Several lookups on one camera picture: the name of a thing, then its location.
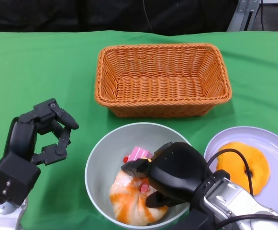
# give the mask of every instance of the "green table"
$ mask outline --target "green table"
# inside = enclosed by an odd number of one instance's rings
[[[94,102],[98,52],[118,44],[212,43],[222,52],[232,100],[204,117],[118,118]],[[51,97],[79,123],[68,158],[48,167],[29,194],[25,230],[118,229],[94,208],[84,171],[94,145],[109,131],[132,122],[156,122],[175,129],[202,154],[210,139],[233,126],[255,126],[278,134],[278,33],[237,32],[165,37],[125,32],[0,33],[0,158],[13,117]],[[56,143],[39,136],[36,152]]]

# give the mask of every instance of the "white bowl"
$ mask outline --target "white bowl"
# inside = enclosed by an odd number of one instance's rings
[[[115,219],[109,199],[109,189],[123,164],[122,160],[135,146],[154,152],[170,141],[189,144],[182,135],[166,126],[133,123],[111,131],[96,144],[87,161],[85,183],[93,205],[104,217],[126,229],[155,230],[170,224],[188,210],[189,205],[186,203],[170,207],[167,214],[157,223],[143,227],[133,226]]]

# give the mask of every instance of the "wicker basket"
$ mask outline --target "wicker basket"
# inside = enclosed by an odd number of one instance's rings
[[[95,100],[117,116],[204,115],[231,96],[222,55],[210,44],[111,46],[99,54]]]

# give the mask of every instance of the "purple plate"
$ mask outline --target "purple plate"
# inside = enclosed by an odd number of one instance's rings
[[[240,141],[260,149],[270,166],[270,178],[255,199],[262,205],[278,212],[278,136],[264,129],[255,127],[233,127],[218,133],[209,142],[205,150],[205,159],[208,161],[225,144]],[[211,164],[212,172],[216,170],[217,160]]]

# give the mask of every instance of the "orange donut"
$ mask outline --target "orange donut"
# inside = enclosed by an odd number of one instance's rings
[[[252,174],[254,195],[261,193],[270,176],[269,165],[263,153],[242,142],[230,142],[221,147],[219,151],[224,149],[235,149],[244,155]],[[249,192],[245,165],[239,155],[234,152],[226,152],[220,155],[217,164],[217,170],[219,169],[227,171],[230,174],[230,180],[232,182],[240,185]]]
[[[137,179],[119,171],[110,188],[110,201],[117,221],[124,224],[145,226],[161,219],[168,207],[148,208],[146,198],[156,190],[151,186],[142,193],[140,187],[148,183],[147,179]]]

